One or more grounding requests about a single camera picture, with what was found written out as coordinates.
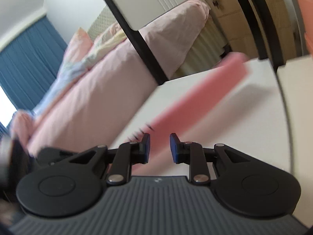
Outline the pink shopping bag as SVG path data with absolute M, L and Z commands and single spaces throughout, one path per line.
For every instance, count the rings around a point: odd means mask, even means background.
M 169 167 L 170 134 L 182 136 L 200 122 L 247 75 L 247 56 L 231 52 L 218 66 L 192 86 L 178 100 L 140 128 L 139 139 L 150 134 L 150 155 L 146 164 L 135 165 L 136 175 L 157 175 Z

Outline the blue curtain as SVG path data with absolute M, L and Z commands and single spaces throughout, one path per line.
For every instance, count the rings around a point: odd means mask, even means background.
M 1 87 L 16 109 L 38 105 L 56 79 L 66 47 L 43 17 L 1 51 Z

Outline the pastel pink duvet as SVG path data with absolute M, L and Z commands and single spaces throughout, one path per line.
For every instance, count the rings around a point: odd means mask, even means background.
M 67 92 L 120 43 L 126 34 L 115 22 L 93 41 L 79 28 L 71 38 L 63 56 L 57 77 L 42 100 L 31 111 L 19 109 L 13 116 L 10 134 L 26 149 L 31 136 L 47 114 Z

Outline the bed with pink sheet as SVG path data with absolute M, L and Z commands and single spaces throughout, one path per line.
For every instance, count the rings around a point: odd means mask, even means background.
M 184 63 L 209 16 L 205 1 L 188 0 L 140 30 L 168 78 Z M 29 154 L 44 147 L 82 152 L 110 145 L 156 87 L 133 45 L 123 41 L 47 114 L 28 142 Z

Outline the cream quilted headboard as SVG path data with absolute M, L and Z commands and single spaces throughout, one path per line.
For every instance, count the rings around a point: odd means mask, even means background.
M 114 17 L 109 7 L 106 5 L 95 21 L 91 24 L 91 27 L 88 29 L 87 33 L 91 40 L 94 41 L 99 34 L 104 32 L 115 22 L 117 22 L 116 18 Z

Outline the wooden drawer cabinet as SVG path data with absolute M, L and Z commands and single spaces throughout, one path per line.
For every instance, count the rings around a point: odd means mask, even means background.
M 292 15 L 292 0 L 265 0 L 273 18 L 285 61 L 302 55 L 296 17 Z M 206 0 L 212 17 L 221 28 L 235 52 L 243 52 L 250 58 L 258 57 L 258 51 L 238 0 Z

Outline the white black folding chair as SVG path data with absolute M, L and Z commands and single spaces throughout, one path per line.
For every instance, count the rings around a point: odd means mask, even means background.
M 187 0 L 104 0 L 158 85 L 168 81 L 139 30 Z

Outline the pink storage box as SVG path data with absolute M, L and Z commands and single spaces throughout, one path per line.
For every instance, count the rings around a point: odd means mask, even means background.
M 306 41 L 306 46 L 308 52 L 312 55 L 312 24 L 313 24 L 313 7 L 312 7 L 312 0 L 297 0 L 303 24 L 305 27 L 304 38 Z

